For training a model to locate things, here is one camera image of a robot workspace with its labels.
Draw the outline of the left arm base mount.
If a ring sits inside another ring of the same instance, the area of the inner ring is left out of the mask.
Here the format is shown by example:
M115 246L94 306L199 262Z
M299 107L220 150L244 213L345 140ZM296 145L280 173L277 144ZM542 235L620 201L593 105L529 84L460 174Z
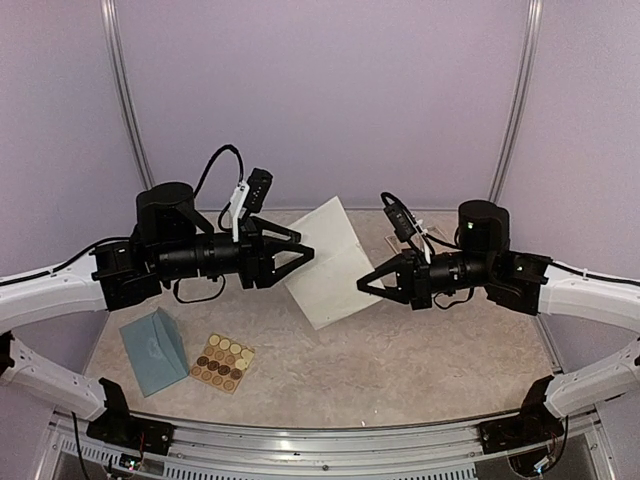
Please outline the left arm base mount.
M88 423L87 436L108 444L137 450L141 454L167 456L173 440L174 426L171 423L134 416L119 384L106 378L100 378L98 383L104 390L105 410Z

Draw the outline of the beige lined letter paper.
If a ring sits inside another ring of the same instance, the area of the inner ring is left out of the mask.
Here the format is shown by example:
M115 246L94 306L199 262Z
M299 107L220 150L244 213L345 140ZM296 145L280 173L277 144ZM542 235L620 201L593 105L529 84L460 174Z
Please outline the beige lined letter paper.
M335 196L289 225L314 259L287 275L285 287L315 330L356 314L381 299L357 288L374 267Z

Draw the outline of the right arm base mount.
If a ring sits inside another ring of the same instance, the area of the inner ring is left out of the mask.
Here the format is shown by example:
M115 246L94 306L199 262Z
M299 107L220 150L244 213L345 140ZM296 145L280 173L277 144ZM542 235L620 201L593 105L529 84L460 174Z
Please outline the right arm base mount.
M564 435L566 427L562 418L544 406L546 389L552 379L549 375L536 380L517 414L478 425L484 454L514 450Z

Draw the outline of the teal blue envelope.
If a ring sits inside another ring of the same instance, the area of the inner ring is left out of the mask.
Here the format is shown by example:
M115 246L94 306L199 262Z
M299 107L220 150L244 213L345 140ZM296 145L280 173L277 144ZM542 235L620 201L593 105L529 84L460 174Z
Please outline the teal blue envelope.
M149 397L185 379L189 365L175 320L162 308L119 329L140 391Z

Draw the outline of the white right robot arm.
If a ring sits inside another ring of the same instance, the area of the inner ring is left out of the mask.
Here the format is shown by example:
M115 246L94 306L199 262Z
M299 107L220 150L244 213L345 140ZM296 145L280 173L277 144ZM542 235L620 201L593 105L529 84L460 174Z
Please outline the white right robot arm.
M638 332L638 281L511 250L506 209L486 200L463 202L455 243L435 254L412 242L415 235L425 244L434 239L407 207L388 192L381 198L396 237L408 246L361 277L359 291L421 310L434 306L439 294L482 288L489 301L514 312L573 316ZM536 381L511 423L512 436L531 444L549 429L551 418L565 418L638 387L639 343L632 341L577 371Z

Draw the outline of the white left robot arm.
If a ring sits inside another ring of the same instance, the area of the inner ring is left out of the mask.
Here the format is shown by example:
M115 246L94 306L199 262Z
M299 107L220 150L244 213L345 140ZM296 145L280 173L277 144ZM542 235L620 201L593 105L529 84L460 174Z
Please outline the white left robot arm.
M66 314L117 311L170 290L185 279L213 282L235 274L245 289L270 288L315 256L300 233L257 217L267 187L242 182L234 193L241 217L218 232L196 209L194 189L168 182L136 198L137 223L128 237L96 242L70 260L1 282L1 382L99 422L121 445L140 434L122 388L83 377L29 350L17 327Z

